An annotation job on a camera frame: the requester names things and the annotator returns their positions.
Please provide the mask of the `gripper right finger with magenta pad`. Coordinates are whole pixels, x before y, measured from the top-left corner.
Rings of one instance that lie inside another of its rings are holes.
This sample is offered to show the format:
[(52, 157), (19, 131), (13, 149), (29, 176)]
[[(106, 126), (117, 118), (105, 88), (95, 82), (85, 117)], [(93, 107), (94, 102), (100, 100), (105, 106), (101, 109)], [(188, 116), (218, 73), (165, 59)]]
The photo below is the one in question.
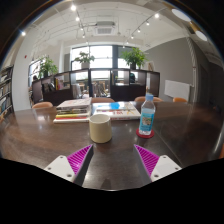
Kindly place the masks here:
[(134, 154), (143, 182), (154, 182), (181, 170), (167, 155), (158, 156), (142, 146), (135, 145)]

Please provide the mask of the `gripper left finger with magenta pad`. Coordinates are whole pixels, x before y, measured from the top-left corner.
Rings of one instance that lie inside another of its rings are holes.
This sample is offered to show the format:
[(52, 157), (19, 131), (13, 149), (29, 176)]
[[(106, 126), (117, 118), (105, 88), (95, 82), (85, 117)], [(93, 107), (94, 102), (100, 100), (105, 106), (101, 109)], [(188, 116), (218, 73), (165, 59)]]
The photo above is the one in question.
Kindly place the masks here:
[(93, 145), (90, 144), (69, 156), (59, 155), (44, 170), (81, 186), (92, 156)]

